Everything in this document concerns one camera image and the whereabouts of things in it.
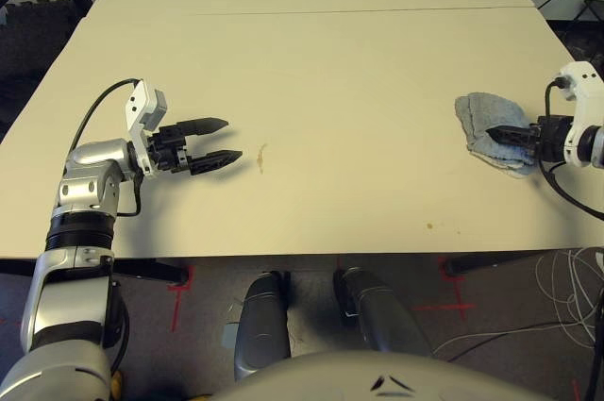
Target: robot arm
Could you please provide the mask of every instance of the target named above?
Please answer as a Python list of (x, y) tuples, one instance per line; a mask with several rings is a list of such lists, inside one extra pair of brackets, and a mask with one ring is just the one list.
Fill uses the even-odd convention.
[(0, 400), (109, 400), (110, 370), (103, 349), (119, 341), (127, 317), (119, 285), (112, 280), (120, 184), (134, 181), (136, 193), (137, 183), (159, 171), (189, 169), (196, 175), (242, 154), (187, 155), (186, 135), (227, 125), (214, 118), (161, 127), (151, 135), (166, 110), (163, 93), (140, 80), (126, 101), (132, 142), (87, 143), (69, 154), (25, 304), (25, 356), (0, 386)]
[(500, 125), (487, 132), (498, 143), (540, 152), (545, 162), (604, 168), (604, 82), (590, 63), (574, 61), (551, 85), (561, 88), (566, 100), (576, 101), (574, 116), (540, 116), (528, 129)]

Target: white cable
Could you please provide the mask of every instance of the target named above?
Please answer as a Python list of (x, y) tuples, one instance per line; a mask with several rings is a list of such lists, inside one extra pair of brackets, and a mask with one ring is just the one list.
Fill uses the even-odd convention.
[[(577, 317), (577, 315), (575, 314), (574, 311), (571, 310), (570, 306), (572, 304), (566, 304), (566, 309), (568, 309), (568, 314), (570, 314), (570, 317), (573, 318), (573, 321), (576, 321), (577, 323), (580, 323), (579, 318)], [(584, 320), (587, 320), (589, 318), (591, 318), (592, 316), (594, 316), (594, 314), (596, 313), (596, 308), (593, 308), (589, 313), (587, 313), (586, 316), (583, 316)], [(591, 325), (587, 325), (589, 328), (596, 328), (596, 326), (591, 326)]]
[(577, 259), (580, 262), (582, 262), (583, 264), (585, 264), (585, 266), (587, 266), (594, 274), (596, 274), (600, 280), (604, 281), (604, 276), (596, 268), (594, 268), (589, 262), (587, 262), (585, 259), (579, 258), (577, 256), (574, 256), (574, 259)]
[(583, 326), (583, 330), (585, 330), (585, 333), (592, 340), (592, 343), (594, 343), (596, 341), (596, 337), (594, 336), (594, 334), (592, 333), (592, 331), (588, 328), (587, 324), (585, 324), (585, 318), (583, 318), (583, 313), (581, 312), (581, 307), (579, 305), (579, 297), (577, 296), (577, 284), (576, 284), (576, 281), (575, 281), (575, 275), (573, 273), (572, 253), (568, 252), (567, 256), (568, 256), (568, 274), (570, 276), (570, 284), (573, 287), (573, 295), (575, 296), (575, 305), (577, 306), (577, 314), (579, 316), (581, 325)]
[(574, 258), (578, 258), (580, 257), (581, 253), (583, 253), (585, 250), (587, 250), (589, 247), (583, 247), (580, 248), (579, 250), (577, 250), (577, 253), (575, 254)]
[(523, 333), (523, 332), (539, 332), (539, 331), (543, 331), (543, 330), (551, 330), (554, 328), (560, 328), (560, 327), (572, 327), (572, 326), (580, 326), (580, 323), (574, 323), (574, 324), (556, 324), (554, 326), (544, 326), (544, 327), (527, 327), (527, 328), (516, 328), (514, 330), (502, 330), (500, 332), (481, 332), (481, 333), (470, 333), (468, 335), (460, 335), (459, 337), (453, 337), (450, 340), (447, 340), (444, 343), (439, 344), (432, 352), (434, 354), (436, 354), (437, 352), (439, 352), (441, 349), (443, 349), (445, 346), (449, 346), (451, 343), (454, 343), (458, 340), (465, 340), (467, 338), (478, 338), (478, 337), (493, 337), (495, 335), (508, 335), (508, 334), (512, 334), (512, 333)]
[[(558, 259), (558, 252), (555, 252), (554, 253), (554, 258), (553, 258), (553, 260), (551, 262), (551, 295), (554, 298), (556, 298), (556, 286), (555, 286), (555, 283), (554, 283), (554, 273), (555, 273), (555, 269), (556, 269), (556, 260), (557, 259)], [(562, 323), (562, 318), (560, 316), (560, 312), (558, 311), (558, 304), (556, 302), (552, 302), (552, 304), (554, 306), (554, 310), (556, 311), (556, 317), (558, 318), (558, 322), (560, 323), (560, 327), (562, 328), (562, 330), (566, 334), (566, 336), (568, 338), (570, 338), (570, 340), (573, 343), (575, 343), (575, 344), (577, 344), (577, 345), (579, 345), (581, 347), (586, 347), (587, 349), (592, 349), (592, 346), (580, 342), (579, 340), (577, 340), (575, 337), (573, 337), (570, 334), (570, 332), (566, 329), (566, 327)]]
[[(568, 299), (573, 299), (573, 294), (570, 294), (568, 296)], [(574, 302), (571, 300), (570, 303), (566, 304), (566, 309), (568, 310), (568, 314), (570, 315), (571, 318), (573, 318), (573, 321), (579, 323), (579, 317), (577, 316), (577, 314), (575, 314), (575, 312), (571, 309), (571, 305), (574, 305)]]
[(547, 292), (545, 290), (545, 288), (543, 287), (543, 285), (541, 284), (541, 279), (539, 278), (539, 264), (541, 264), (541, 261), (544, 258), (545, 257), (540, 257), (539, 259), (537, 259), (537, 263), (535, 264), (535, 280), (537, 281), (537, 286), (539, 286), (539, 289), (545, 295), (545, 297), (547, 297), (549, 300), (551, 300), (553, 302), (560, 302), (561, 304), (571, 304), (571, 303), (573, 303), (574, 299), (571, 298), (572, 294), (571, 294), (571, 296), (567, 300), (556, 299), (549, 292)]
[(583, 298), (585, 299), (585, 301), (587, 302), (587, 304), (590, 306), (590, 308), (593, 308), (594, 304), (593, 304), (592, 300), (589, 298), (589, 295), (587, 295), (587, 292), (583, 288), (583, 284), (581, 283), (581, 280), (579, 278), (579, 273), (577, 272), (577, 262), (576, 262), (576, 259), (573, 259), (572, 267), (573, 267), (573, 274), (575, 275), (575, 280), (577, 281), (577, 284), (579, 285), (579, 290), (583, 294)]

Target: gray carpet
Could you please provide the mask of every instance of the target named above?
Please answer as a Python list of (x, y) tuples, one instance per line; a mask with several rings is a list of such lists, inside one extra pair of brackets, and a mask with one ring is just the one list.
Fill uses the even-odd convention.
[[(348, 255), (254, 258), (208, 258), (177, 261), (194, 266), (193, 283), (180, 294), (154, 281), (120, 277), (131, 316), (130, 344), (122, 364), (126, 396), (216, 393), (233, 383), (233, 350), (222, 346), (226, 324), (237, 322), (249, 284), (262, 271), (292, 271), (293, 303), (289, 331), (293, 356), (335, 349), (362, 349), (356, 329), (342, 327), (331, 288), (337, 267), (360, 266), (390, 284), (413, 310), (433, 347), (467, 333), (497, 331), (555, 320), (551, 302), (534, 279), (536, 258), (487, 268), (453, 282), (439, 272), (435, 255)], [(541, 268), (546, 284), (551, 254)], [(586, 288), (597, 293), (595, 278), (582, 271)], [(562, 264), (556, 273), (560, 297), (569, 294)], [(457, 283), (463, 310), (458, 305)], [(17, 360), (18, 326), (28, 279), (0, 276), (0, 377)], [(578, 327), (573, 328), (583, 338)], [(481, 339), (452, 343), (441, 353), (448, 359)], [(587, 386), (591, 351), (559, 329), (509, 335), (474, 350), (458, 364), (547, 394), (575, 400)]]

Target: black table leg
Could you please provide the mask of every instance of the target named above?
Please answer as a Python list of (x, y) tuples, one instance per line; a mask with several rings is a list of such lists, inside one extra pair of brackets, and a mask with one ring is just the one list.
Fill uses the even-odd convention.
[(476, 269), (498, 266), (517, 259), (534, 257), (549, 250), (529, 250), (523, 252), (477, 252), (460, 257), (449, 257), (443, 263), (448, 276), (460, 276)]
[(177, 285), (184, 285), (189, 280), (187, 268), (163, 264), (155, 259), (117, 259), (113, 262), (113, 273)]
[[(35, 267), (34, 259), (0, 259), (0, 274), (33, 276)], [(154, 259), (116, 259), (113, 262), (113, 273), (177, 285), (185, 284), (189, 280), (189, 271), (186, 268), (163, 264)]]

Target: silver robot arm segment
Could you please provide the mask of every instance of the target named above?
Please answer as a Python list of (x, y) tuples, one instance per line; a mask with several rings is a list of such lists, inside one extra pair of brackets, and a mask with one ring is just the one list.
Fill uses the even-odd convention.
[[(223, 150), (198, 159), (186, 154), (185, 136), (227, 125), (215, 118), (168, 125), (151, 135), (166, 110), (163, 93), (140, 80), (126, 100), (132, 142), (87, 143), (68, 155), (25, 304), (25, 355), (0, 385), (1, 401), (109, 401), (111, 374), (103, 349), (119, 341), (127, 324), (119, 284), (112, 279), (116, 218), (138, 214), (137, 188), (145, 177), (160, 170), (205, 173), (242, 154)], [(129, 180), (134, 181), (137, 211), (118, 213), (120, 184)]]

